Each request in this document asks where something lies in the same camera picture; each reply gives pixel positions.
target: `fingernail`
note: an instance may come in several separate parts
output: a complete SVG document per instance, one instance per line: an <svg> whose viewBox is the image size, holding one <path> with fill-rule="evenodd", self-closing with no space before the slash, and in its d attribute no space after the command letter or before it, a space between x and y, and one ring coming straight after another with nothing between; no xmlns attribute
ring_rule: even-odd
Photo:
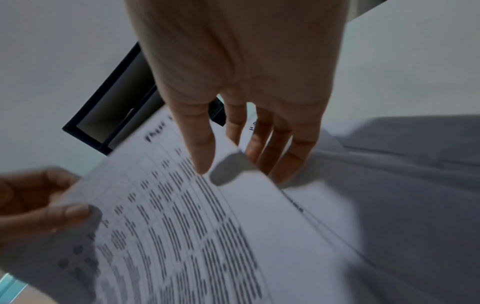
<svg viewBox="0 0 480 304"><path fill-rule="evenodd" d="M65 210L66 218L86 217L90 214L90 207L85 204L72 205Z"/></svg>

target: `palm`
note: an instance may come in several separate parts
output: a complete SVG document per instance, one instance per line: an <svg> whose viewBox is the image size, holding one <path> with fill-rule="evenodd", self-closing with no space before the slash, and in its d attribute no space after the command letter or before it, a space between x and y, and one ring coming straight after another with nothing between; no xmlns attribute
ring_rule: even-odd
<svg viewBox="0 0 480 304"><path fill-rule="evenodd" d="M293 134L288 159L278 165L285 177L297 170L318 138L347 1L134 1L127 4L140 43L197 169L206 171L213 159L205 116L220 93L234 142L246 102L257 106L247 156L269 173Z"/></svg>

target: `hand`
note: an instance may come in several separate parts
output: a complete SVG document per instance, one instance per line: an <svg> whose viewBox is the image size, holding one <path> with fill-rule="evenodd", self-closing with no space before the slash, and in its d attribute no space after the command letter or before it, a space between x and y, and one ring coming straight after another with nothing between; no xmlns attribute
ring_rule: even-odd
<svg viewBox="0 0 480 304"><path fill-rule="evenodd" d="M302 166L331 95L348 0L125 1L198 173L215 155L207 110L218 93L237 144L246 103L256 105L245 153L261 171L281 183Z"/></svg>
<svg viewBox="0 0 480 304"><path fill-rule="evenodd" d="M0 175L0 243L55 232L88 218L88 205L52 207L78 177L63 169Z"/></svg>

